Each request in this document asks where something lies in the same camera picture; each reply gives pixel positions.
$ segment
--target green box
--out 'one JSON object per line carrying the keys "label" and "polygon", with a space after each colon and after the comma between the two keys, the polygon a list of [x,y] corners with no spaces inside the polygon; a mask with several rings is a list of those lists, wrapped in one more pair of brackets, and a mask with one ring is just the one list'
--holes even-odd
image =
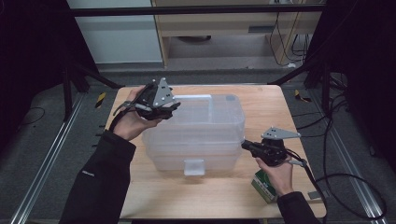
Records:
{"label": "green box", "polygon": [[271,203],[276,200],[276,191],[272,187],[268,175],[263,170],[258,171],[254,175],[251,185],[253,185],[266,202]]}

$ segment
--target gray carpet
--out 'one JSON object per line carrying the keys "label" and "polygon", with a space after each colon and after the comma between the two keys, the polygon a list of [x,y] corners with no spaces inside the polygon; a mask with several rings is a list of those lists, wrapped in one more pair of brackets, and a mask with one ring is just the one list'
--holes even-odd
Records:
{"label": "gray carpet", "polygon": [[[143,66],[128,73],[104,70],[103,75],[127,86],[144,85],[154,78],[161,77],[166,77],[171,85],[265,84],[286,75],[292,68],[277,65],[268,43],[263,40],[263,36],[212,36],[210,41],[193,43],[183,38],[175,38],[172,40],[173,46],[166,68],[149,69]],[[106,65],[98,64],[98,67],[106,67]],[[290,112],[295,116],[293,119],[296,127],[305,126],[320,118],[315,103],[294,98],[295,89],[298,89],[303,97],[311,98],[320,92],[320,88],[306,91],[302,85],[304,77],[305,75],[301,74],[282,87]],[[59,219],[78,170],[91,156],[94,151],[93,145],[99,140],[96,136],[102,129],[99,126],[104,125],[108,118],[117,90],[112,90],[95,79],[89,77],[87,79],[91,88],[84,94],[80,112],[35,201],[29,216],[30,220]],[[102,106],[94,108],[98,95],[103,91],[106,92],[106,98]],[[0,223],[8,223],[7,220],[15,213],[61,128],[64,118],[62,86],[39,93],[33,100],[32,107],[43,108],[45,114],[43,115],[42,109],[32,109],[25,120],[25,123],[32,123],[21,125],[20,131],[11,140],[7,151],[0,157]],[[362,177],[375,185],[387,201],[387,222],[384,223],[396,223],[395,174],[384,159],[370,155],[369,145],[353,115],[347,112],[347,106],[333,114],[333,121],[333,129],[342,137],[342,143]],[[324,133],[324,130],[324,122],[299,130],[315,177],[323,176],[323,136],[309,136]],[[328,174],[345,171],[345,165],[340,160],[331,138],[326,147],[326,163]],[[345,204],[365,215],[360,198],[355,193],[349,178],[332,178],[330,183],[333,191]],[[328,190],[324,183],[319,184],[323,189]],[[373,223],[348,212],[335,201],[333,196],[328,198],[328,206],[328,223]],[[283,223],[283,221],[276,219],[269,220],[269,223]]]}
{"label": "gray carpet", "polygon": [[[151,81],[153,78],[167,77],[170,84],[220,84],[220,83],[266,83],[282,75],[270,74],[263,70],[238,70],[238,71],[200,71],[196,76],[191,76],[185,72],[152,72],[139,74],[117,74],[110,75],[108,78],[125,85],[142,85]],[[100,125],[106,122],[109,110],[113,104],[117,90],[112,90],[103,84],[89,79],[91,88],[85,94],[80,113],[73,124],[71,132],[67,136],[62,151],[53,165],[48,179],[39,194],[36,203],[31,211],[31,219],[58,219],[62,213],[64,203],[70,190],[74,178],[91,156],[94,147],[99,139],[95,136]],[[296,127],[320,118],[318,107],[314,103],[296,100],[294,97],[294,85],[300,90],[303,97],[312,97],[311,93],[318,90],[306,91],[301,87],[301,83],[289,83],[289,87],[284,87],[283,92],[288,102],[290,112],[296,116],[294,122]],[[0,214],[2,219],[10,218],[28,190],[35,173],[39,169],[41,162],[45,159],[46,153],[50,148],[51,141],[59,131],[63,115],[63,94],[62,86],[57,86],[48,91],[37,95],[32,103],[45,109],[45,115],[32,124],[22,125],[19,133],[12,140],[9,151],[0,160]],[[98,95],[105,91],[106,98],[100,108],[94,108]],[[40,118],[42,111],[32,110],[26,122]],[[343,142],[347,150],[353,157],[354,162],[361,171],[363,177],[375,185],[382,196],[387,200],[388,223],[396,223],[395,214],[395,195],[396,188],[395,174],[390,170],[386,161],[381,158],[370,156],[368,143],[364,141],[364,136],[355,123],[353,116],[347,112],[347,106],[340,108],[334,113],[333,127],[343,137]],[[315,177],[323,176],[323,137],[309,137],[324,133],[325,124],[320,122],[312,127],[302,129],[302,142],[306,155],[310,160],[310,166]],[[332,148],[332,141],[327,145],[326,161],[327,173],[343,173],[345,171],[340,162],[337,152]],[[336,194],[350,206],[353,210],[365,215],[361,206],[360,199],[350,184],[350,180],[345,177],[337,177],[330,180],[332,189]],[[328,223],[372,223],[356,217],[348,212],[344,207],[337,203],[331,196],[328,198]],[[282,223],[282,220],[270,220],[270,223]]]}

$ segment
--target translucent plastic container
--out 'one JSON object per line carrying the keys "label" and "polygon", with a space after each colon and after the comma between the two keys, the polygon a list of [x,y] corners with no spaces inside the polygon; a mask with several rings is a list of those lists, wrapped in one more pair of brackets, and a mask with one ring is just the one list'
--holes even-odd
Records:
{"label": "translucent plastic container", "polygon": [[147,155],[158,170],[233,169],[242,153],[245,115],[232,94],[177,95],[180,107],[173,117],[143,132]]}

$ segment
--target human hand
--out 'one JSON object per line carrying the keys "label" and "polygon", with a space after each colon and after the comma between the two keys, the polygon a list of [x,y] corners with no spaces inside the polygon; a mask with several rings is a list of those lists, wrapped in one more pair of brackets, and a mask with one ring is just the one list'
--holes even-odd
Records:
{"label": "human hand", "polygon": [[268,166],[262,159],[256,158],[256,162],[268,174],[271,185],[279,196],[294,192],[292,187],[293,165],[288,163],[290,159],[291,157],[288,156],[284,163],[278,166]]}
{"label": "human hand", "polygon": [[[137,88],[131,89],[127,101],[132,101],[137,96],[139,92],[141,92],[145,86],[140,86]],[[146,120],[141,118],[136,111],[130,111],[126,113],[117,125],[114,127],[114,134],[120,136],[121,138],[131,141],[136,138],[139,134],[145,131],[147,128],[156,127],[158,123],[161,122],[161,119],[154,120]]]}

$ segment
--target table top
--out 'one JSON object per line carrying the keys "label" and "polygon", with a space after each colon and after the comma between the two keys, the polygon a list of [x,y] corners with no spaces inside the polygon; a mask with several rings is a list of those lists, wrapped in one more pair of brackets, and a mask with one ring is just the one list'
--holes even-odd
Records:
{"label": "table top", "polygon": [[[245,113],[245,137],[260,142],[271,126],[296,132],[285,97],[273,85],[172,86],[174,95],[234,94]],[[121,88],[107,120],[124,102],[131,88]],[[271,218],[281,217],[276,203],[267,203],[251,185],[260,170],[250,152],[243,150],[230,171],[206,171],[203,176],[184,176],[183,171],[157,171],[145,152],[141,135],[132,141],[137,147],[131,162],[131,184],[121,218]],[[284,140],[285,146],[306,159],[301,140]],[[324,217],[321,199],[310,200],[315,191],[304,168],[293,169],[293,187],[308,200],[316,217]]]}

